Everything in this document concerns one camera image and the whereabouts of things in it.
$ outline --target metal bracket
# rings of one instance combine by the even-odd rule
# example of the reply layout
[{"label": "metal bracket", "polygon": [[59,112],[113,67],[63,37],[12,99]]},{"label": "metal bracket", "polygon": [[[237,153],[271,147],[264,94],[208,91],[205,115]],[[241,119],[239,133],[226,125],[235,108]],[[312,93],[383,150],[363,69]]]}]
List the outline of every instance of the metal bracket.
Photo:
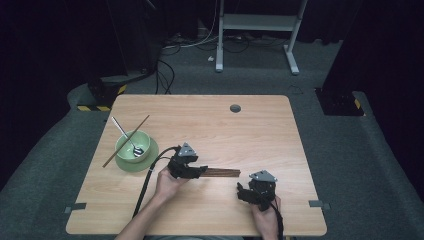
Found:
[{"label": "metal bracket", "polygon": [[249,174],[249,177],[261,182],[277,182],[278,179],[271,175],[267,170],[262,170],[256,173]]},{"label": "metal bracket", "polygon": [[86,206],[87,206],[87,203],[75,203],[71,207],[65,207],[65,210],[63,211],[63,213],[69,214],[73,210],[82,210],[82,209],[85,209]]},{"label": "metal bracket", "polygon": [[323,203],[320,200],[309,200],[309,207],[320,207],[322,210],[331,209],[331,206],[329,203]]},{"label": "metal bracket", "polygon": [[186,157],[186,156],[196,156],[196,151],[188,145],[187,142],[183,144],[180,151],[178,152],[178,156]]}]

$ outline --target wire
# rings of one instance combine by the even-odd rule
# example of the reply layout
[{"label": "wire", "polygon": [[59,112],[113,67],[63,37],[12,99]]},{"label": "wire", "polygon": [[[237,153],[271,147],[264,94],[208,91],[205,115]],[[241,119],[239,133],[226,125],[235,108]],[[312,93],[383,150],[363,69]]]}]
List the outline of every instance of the wire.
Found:
[{"label": "wire", "polygon": [[216,43],[217,43],[217,42],[214,42],[214,44],[206,44],[206,43],[202,44],[203,46],[205,46],[205,45],[212,45],[212,46],[213,46],[213,48],[205,49],[205,48],[201,48],[201,47],[200,47],[201,45],[196,46],[196,48],[198,48],[198,49],[200,49],[200,50],[202,50],[202,51],[213,51],[213,50],[216,50],[216,48],[218,47]]},{"label": "wire", "polygon": [[158,59],[158,63],[165,64],[171,70],[172,78],[168,82],[168,79],[165,77],[165,75],[161,71],[159,71],[159,67],[156,67],[156,91],[155,91],[155,94],[158,94],[158,92],[159,92],[159,82],[160,82],[162,88],[165,89],[164,94],[171,94],[171,86],[172,86],[172,84],[174,83],[174,80],[175,80],[174,69],[171,67],[171,65],[169,65],[168,63],[166,63],[166,62],[164,62],[160,59]]},{"label": "wire", "polygon": [[280,39],[280,38],[274,38],[269,40],[271,41],[270,43],[254,43],[253,41],[263,41],[263,39],[260,39],[260,38],[253,39],[253,40],[250,40],[250,45],[255,47],[274,47],[274,46],[282,45],[288,41],[288,39]]},{"label": "wire", "polygon": [[284,232],[284,225],[283,225],[283,217],[281,216],[281,213],[278,209],[277,200],[274,197],[275,206],[272,204],[270,200],[265,198],[255,187],[252,188],[253,191],[257,192],[259,194],[259,197],[262,199],[262,201],[265,201],[268,203],[269,206],[271,206],[275,211],[275,216],[277,217],[277,225],[278,225],[278,239],[283,239],[283,232]]},{"label": "wire", "polygon": [[234,38],[234,37],[232,37],[232,38],[229,38],[229,39],[233,39],[233,41],[232,42],[235,42],[235,43],[247,43],[246,44],[246,46],[243,48],[243,49],[241,49],[241,50],[239,50],[239,51],[230,51],[228,48],[225,48],[225,47],[223,47],[223,49],[226,51],[226,52],[229,52],[229,53],[242,53],[242,52],[244,52],[244,51],[246,51],[248,48],[249,48],[249,46],[250,46],[250,41],[249,41],[249,39],[248,38],[246,38],[245,36],[241,36],[241,38],[240,39],[237,39],[237,38]]},{"label": "wire", "polygon": [[183,45],[181,47],[193,47],[193,46],[197,46],[197,45],[200,45],[200,44],[205,43],[208,40],[208,38],[212,34],[213,27],[215,26],[217,9],[218,9],[218,0],[215,0],[215,12],[214,12],[214,15],[213,15],[212,27],[211,27],[211,30],[209,31],[209,34],[202,41],[200,41],[198,43],[194,43],[194,44],[190,44],[190,45]]},{"label": "wire", "polygon": [[178,147],[170,147],[165,150],[163,150],[153,161],[153,163],[150,165],[149,171],[147,172],[146,179],[144,180],[143,188],[141,189],[140,196],[138,197],[137,205],[135,206],[135,210],[133,213],[133,218],[138,214],[138,211],[140,210],[141,202],[143,201],[144,195],[146,194],[147,186],[149,185],[150,176],[152,175],[153,170],[155,169],[156,163],[162,159],[162,155],[170,150],[177,151]]},{"label": "wire", "polygon": [[177,54],[181,51],[181,45],[175,45],[175,46],[169,46],[169,47],[164,47],[162,49],[171,49],[171,48],[177,48],[177,51],[173,52],[173,53],[162,53],[163,56],[172,56],[174,54]]}]

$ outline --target wooden stick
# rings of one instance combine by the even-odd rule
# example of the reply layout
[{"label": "wooden stick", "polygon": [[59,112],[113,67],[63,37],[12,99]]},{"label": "wooden stick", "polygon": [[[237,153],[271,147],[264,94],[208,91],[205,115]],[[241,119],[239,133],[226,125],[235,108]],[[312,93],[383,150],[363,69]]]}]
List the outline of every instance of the wooden stick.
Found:
[{"label": "wooden stick", "polygon": [[239,169],[208,168],[202,177],[239,177]]},{"label": "wooden stick", "polygon": [[150,115],[147,115],[147,117],[140,123],[140,125],[138,125],[138,127],[131,133],[130,136],[128,136],[128,138],[124,141],[124,143],[122,143],[122,145],[116,149],[116,151],[112,154],[112,156],[110,156],[110,158],[105,162],[105,164],[103,164],[103,168],[106,167],[106,165],[109,164],[109,162],[113,159],[113,157],[115,157],[116,154],[118,154],[119,150],[121,150],[121,148],[125,145],[125,143],[128,142],[128,140],[131,139],[131,137],[134,135],[135,132],[137,132],[137,130],[141,127],[141,125],[143,125],[143,123],[150,117]]}]

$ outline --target wooden table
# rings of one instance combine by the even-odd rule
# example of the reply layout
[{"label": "wooden table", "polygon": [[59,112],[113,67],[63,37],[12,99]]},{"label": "wooden table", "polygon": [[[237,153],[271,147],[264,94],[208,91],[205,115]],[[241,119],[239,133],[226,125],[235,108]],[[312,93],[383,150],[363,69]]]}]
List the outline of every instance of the wooden table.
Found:
[{"label": "wooden table", "polygon": [[[241,111],[234,113],[230,106]],[[237,198],[237,182],[248,188],[250,173],[268,170],[278,178],[286,236],[321,236],[327,231],[296,122],[285,96],[268,95],[120,95],[112,108],[124,129],[140,130],[159,145],[159,152],[188,142],[199,159],[190,166],[240,169],[239,178],[189,181],[166,206],[149,235],[258,236],[248,203]],[[109,119],[72,211],[70,234],[117,234],[131,220],[147,171],[128,173],[112,160],[120,132]],[[164,156],[172,156],[170,151]],[[156,172],[167,165],[162,159]],[[154,193],[152,174],[141,207]]]}]

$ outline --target human hand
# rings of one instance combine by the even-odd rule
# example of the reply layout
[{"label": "human hand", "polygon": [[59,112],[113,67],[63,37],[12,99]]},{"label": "human hand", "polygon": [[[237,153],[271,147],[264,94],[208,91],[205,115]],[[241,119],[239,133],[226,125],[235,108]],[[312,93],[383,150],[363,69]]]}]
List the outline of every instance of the human hand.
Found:
[{"label": "human hand", "polygon": [[[280,209],[281,199],[275,196],[272,205]],[[274,209],[270,206],[267,210],[261,212],[258,205],[250,204],[256,229],[258,229],[264,240],[278,239],[278,221]]]},{"label": "human hand", "polygon": [[189,180],[190,179],[185,179],[185,178],[178,178],[178,179],[174,178],[171,175],[169,168],[165,167],[158,174],[158,179],[156,183],[156,192],[153,197],[165,203],[169,201],[170,199],[172,199],[175,196],[175,194],[178,192],[180,187],[184,185],[184,183],[188,182]]}]

